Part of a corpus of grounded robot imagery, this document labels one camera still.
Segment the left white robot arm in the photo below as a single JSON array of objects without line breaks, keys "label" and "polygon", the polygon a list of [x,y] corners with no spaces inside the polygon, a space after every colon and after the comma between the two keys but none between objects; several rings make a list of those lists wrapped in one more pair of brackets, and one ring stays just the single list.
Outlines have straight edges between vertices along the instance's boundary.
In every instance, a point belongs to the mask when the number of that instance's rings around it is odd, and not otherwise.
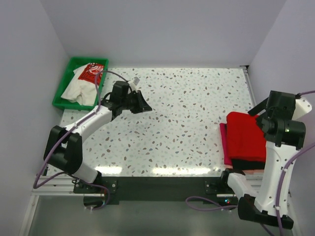
[{"label": "left white robot arm", "polygon": [[85,181],[85,188],[91,193],[102,187],[100,172],[88,166],[83,158],[83,142],[102,126],[113,121],[122,111],[129,110],[133,114],[150,112],[141,91],[137,88],[139,79],[117,81],[100,106],[93,108],[88,114],[65,127],[55,126],[51,129],[44,161],[78,179]]}]

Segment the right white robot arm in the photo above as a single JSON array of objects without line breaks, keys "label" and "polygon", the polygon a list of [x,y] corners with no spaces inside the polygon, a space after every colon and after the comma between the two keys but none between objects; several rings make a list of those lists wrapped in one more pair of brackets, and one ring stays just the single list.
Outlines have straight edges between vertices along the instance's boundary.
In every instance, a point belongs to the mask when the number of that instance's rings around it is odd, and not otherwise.
[{"label": "right white robot arm", "polygon": [[304,145],[306,126],[298,121],[312,110],[300,93],[270,91],[269,96],[248,114],[266,140],[266,162],[260,190],[255,192],[243,171],[225,169],[219,181],[224,193],[238,198],[238,216],[242,220],[292,229],[294,221],[287,214],[287,196],[294,167],[292,158]]}]

